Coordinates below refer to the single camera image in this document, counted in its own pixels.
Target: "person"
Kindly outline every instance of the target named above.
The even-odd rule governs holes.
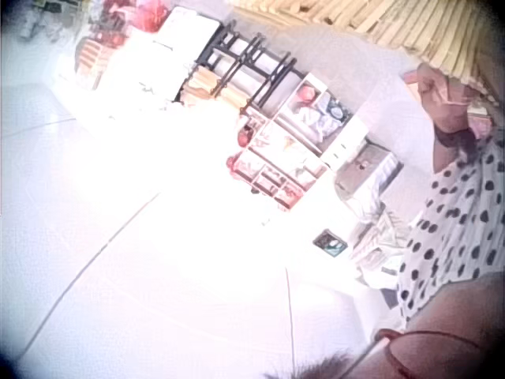
[[[483,140],[468,123],[477,93],[425,64],[417,71],[422,106],[433,120],[435,177],[399,270],[404,333],[380,330],[359,357],[336,355],[293,378],[505,377],[505,49],[501,31],[493,32],[478,54],[499,102],[489,106],[496,125]],[[491,44],[498,60],[490,59]]]

